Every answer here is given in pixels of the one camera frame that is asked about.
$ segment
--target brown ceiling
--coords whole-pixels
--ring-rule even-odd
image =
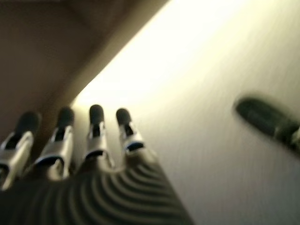
[[[101,71],[165,0],[0,0],[0,139],[27,110],[56,113]]]

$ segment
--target robotic hand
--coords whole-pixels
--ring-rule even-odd
[[[116,115],[124,166],[115,168],[107,151],[103,109],[93,105],[88,150],[72,174],[73,111],[62,108],[52,137],[31,166],[40,116],[25,113],[0,148],[0,224],[193,224],[129,112],[119,109]]]

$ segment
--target black finger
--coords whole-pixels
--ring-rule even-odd
[[[38,131],[41,116],[26,112],[20,118],[0,149],[0,189],[6,189],[19,178],[28,162],[34,136]]]
[[[73,123],[73,110],[63,107],[53,135],[24,179],[60,180],[69,175],[73,152]]]
[[[111,169],[114,165],[107,147],[103,108],[99,105],[90,108],[90,131],[87,142],[88,149],[84,154],[79,173]]]
[[[121,108],[116,116],[120,130],[120,143],[125,152],[127,165],[136,165],[142,161],[156,162],[156,154],[146,148],[140,132],[131,120],[129,111]]]
[[[300,123],[288,112],[257,97],[242,98],[236,105],[237,113],[249,124],[290,148],[300,148]]]

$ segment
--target black rubber fingertip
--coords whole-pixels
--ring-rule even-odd
[[[66,106],[60,110],[58,115],[57,125],[58,128],[65,128],[67,126],[73,126],[74,124],[74,112],[73,110]]]
[[[127,109],[124,108],[118,109],[116,116],[119,125],[124,125],[131,122],[131,117]]]
[[[104,121],[103,108],[99,105],[92,105],[90,107],[90,123],[99,124]]]
[[[35,136],[40,126],[41,120],[42,116],[39,113],[26,112],[19,118],[17,126],[15,127],[15,133],[23,134],[26,131],[31,131]]]

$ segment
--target black ribbed surface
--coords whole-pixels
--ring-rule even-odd
[[[0,194],[1,224],[192,224],[158,165],[16,184]]]

